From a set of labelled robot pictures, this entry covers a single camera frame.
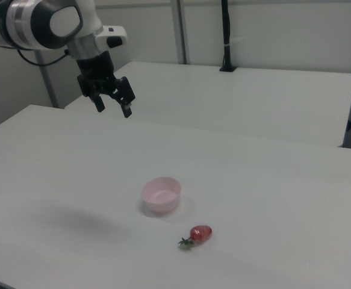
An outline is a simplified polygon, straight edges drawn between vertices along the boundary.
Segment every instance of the white wall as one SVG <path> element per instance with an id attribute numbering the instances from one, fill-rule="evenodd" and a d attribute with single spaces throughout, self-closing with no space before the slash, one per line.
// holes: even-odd
<path id="1" fill-rule="evenodd" d="M 26 55 L 35 60 L 33 52 Z M 51 106 L 39 68 L 0 48 L 0 123 L 30 104 Z"/>
<path id="2" fill-rule="evenodd" d="M 241 67 L 351 73 L 351 3 L 230 5 Z M 222 65 L 219 5 L 185 7 L 191 64 Z M 347 145 L 351 147 L 351 133 Z"/>
<path id="3" fill-rule="evenodd" d="M 99 9 L 98 16 L 104 25 L 124 26 L 128 34 L 126 46 L 110 51 L 116 70 L 130 61 L 178 63 L 170 5 Z M 60 50 L 44 52 L 43 56 L 50 61 L 62 54 L 63 50 Z M 73 59 L 65 59 L 48 67 L 48 73 L 60 107 L 64 108 L 81 96 L 76 80 L 80 71 Z"/>

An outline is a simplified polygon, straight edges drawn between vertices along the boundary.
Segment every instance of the red strawberry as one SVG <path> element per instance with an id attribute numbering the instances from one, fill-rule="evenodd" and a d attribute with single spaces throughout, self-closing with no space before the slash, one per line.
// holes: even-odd
<path id="1" fill-rule="evenodd" d="M 202 242 L 209 239 L 210 235 L 213 233 L 213 230 L 207 225 L 195 226 L 190 230 L 190 238 L 183 239 L 178 244 L 182 245 L 194 245 L 201 244 Z"/>

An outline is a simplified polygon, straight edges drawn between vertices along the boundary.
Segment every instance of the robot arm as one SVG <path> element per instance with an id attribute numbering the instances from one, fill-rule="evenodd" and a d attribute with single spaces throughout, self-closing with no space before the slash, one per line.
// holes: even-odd
<path id="1" fill-rule="evenodd" d="M 110 95 L 131 115 L 135 99 L 128 80 L 114 76 L 108 50 L 127 42 L 121 26 L 102 26 L 93 0 L 0 0 L 0 46 L 18 50 L 50 50 L 67 46 L 81 74 L 84 96 L 99 112 L 100 94 Z"/>

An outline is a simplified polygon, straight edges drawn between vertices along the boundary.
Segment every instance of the small plastic bowl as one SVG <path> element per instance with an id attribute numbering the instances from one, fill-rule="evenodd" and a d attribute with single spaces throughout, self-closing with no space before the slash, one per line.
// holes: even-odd
<path id="1" fill-rule="evenodd" d="M 181 185 L 173 178 L 162 177 L 149 181 L 142 189 L 147 207 L 157 214 L 174 210 L 181 199 Z"/>

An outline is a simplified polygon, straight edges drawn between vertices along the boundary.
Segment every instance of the white table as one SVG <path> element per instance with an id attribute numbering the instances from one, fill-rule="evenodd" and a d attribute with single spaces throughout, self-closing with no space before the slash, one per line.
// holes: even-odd
<path id="1" fill-rule="evenodd" d="M 137 99 L 132 119 L 316 145 L 343 144 L 351 106 L 351 74 L 128 63 Z M 109 116 L 123 117 L 104 96 Z M 80 97 L 67 110 L 98 113 Z"/>
<path id="2" fill-rule="evenodd" d="M 182 185 L 162 217 L 140 199 L 157 176 Z M 0 281 L 351 289 L 351 150 L 28 107 L 0 125 Z"/>

